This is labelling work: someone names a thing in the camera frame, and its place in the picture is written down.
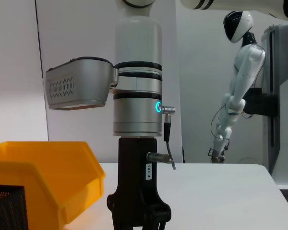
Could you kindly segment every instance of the label sticker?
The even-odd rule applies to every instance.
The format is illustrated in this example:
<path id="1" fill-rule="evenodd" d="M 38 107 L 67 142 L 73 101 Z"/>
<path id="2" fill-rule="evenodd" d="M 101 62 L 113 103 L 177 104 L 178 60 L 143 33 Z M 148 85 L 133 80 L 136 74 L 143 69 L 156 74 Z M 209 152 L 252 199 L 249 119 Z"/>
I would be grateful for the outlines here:
<path id="1" fill-rule="evenodd" d="M 153 179 L 153 164 L 146 164 L 146 180 Z"/>

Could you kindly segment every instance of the white wall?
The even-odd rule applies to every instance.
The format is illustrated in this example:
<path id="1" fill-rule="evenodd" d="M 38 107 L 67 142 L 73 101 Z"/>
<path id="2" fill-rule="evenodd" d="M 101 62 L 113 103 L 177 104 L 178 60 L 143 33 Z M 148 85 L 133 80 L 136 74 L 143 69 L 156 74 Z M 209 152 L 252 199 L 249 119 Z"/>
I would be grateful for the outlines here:
<path id="1" fill-rule="evenodd" d="M 33 0 L 0 0 L 0 142 L 48 140 Z"/>
<path id="2" fill-rule="evenodd" d="M 229 92 L 234 76 L 233 62 L 241 41 L 232 44 L 226 37 L 223 19 L 228 11 L 192 11 L 177 5 L 178 57 L 180 71 L 180 101 L 182 143 L 187 162 L 209 162 L 209 147 L 213 147 L 210 124 L 221 107 L 223 95 Z M 251 32 L 261 44 L 264 30 L 273 24 L 288 22 L 251 12 L 254 27 Z M 263 161 L 263 122 L 255 115 L 241 117 L 233 127 L 227 163 L 259 163 Z"/>
<path id="3" fill-rule="evenodd" d="M 114 0 L 37 0 L 44 72 L 72 58 L 96 56 L 114 63 Z M 171 150 L 182 162 L 175 0 L 157 0 L 151 10 L 163 29 L 163 104 L 177 108 L 172 119 Z M 105 107 L 78 111 L 47 109 L 50 140 L 87 141 L 100 162 L 116 162 L 118 137 L 113 137 L 113 100 Z M 166 153 L 162 138 L 158 151 Z"/>

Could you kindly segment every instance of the black mesh basket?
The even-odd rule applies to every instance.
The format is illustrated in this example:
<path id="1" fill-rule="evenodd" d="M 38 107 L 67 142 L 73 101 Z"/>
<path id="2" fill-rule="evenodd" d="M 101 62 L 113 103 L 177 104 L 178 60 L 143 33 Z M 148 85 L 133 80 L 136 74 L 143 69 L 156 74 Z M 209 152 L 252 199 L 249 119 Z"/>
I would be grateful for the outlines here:
<path id="1" fill-rule="evenodd" d="M 0 230 L 28 230 L 23 186 L 0 185 Z"/>

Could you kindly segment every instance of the white table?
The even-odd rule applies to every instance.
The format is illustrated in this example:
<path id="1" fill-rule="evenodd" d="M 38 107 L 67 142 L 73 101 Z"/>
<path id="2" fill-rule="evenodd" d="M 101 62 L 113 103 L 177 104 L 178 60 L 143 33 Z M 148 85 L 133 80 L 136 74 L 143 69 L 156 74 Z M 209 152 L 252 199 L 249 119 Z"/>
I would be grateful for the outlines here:
<path id="1" fill-rule="evenodd" d="M 118 165 L 101 166 L 104 196 L 64 230 L 113 230 L 106 200 L 116 190 Z M 158 164 L 158 191 L 172 209 L 166 230 L 288 230 L 288 203 L 263 166 L 176 167 Z"/>

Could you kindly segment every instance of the yellow plastic bin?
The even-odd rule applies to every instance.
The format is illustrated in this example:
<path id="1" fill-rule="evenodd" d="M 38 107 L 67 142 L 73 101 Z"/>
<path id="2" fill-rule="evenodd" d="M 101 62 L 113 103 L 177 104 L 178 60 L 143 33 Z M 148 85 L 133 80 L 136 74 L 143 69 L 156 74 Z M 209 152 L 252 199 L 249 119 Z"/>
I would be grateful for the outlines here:
<path id="1" fill-rule="evenodd" d="M 4 142 L 0 184 L 25 189 L 30 230 L 61 230 L 103 195 L 105 173 L 85 142 Z"/>

